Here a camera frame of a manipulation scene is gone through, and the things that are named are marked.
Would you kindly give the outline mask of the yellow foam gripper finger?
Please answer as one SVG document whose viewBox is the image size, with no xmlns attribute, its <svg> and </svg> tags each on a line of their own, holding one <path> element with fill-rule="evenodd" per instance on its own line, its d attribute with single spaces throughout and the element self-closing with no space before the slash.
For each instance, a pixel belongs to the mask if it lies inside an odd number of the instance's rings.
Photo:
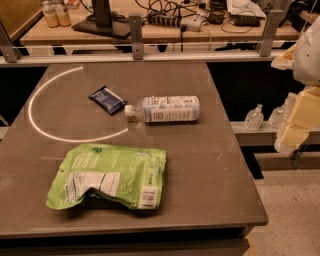
<svg viewBox="0 0 320 256">
<path fill-rule="evenodd" d="M 271 62 L 271 67 L 278 70 L 292 70 L 293 69 L 293 55 L 296 50 L 296 45 L 291 46 L 282 55 L 276 57 Z"/>
<path fill-rule="evenodd" d="M 297 150 L 320 124 L 320 88 L 306 86 L 295 97 L 290 97 L 286 107 L 274 143 L 279 153 Z"/>
</svg>

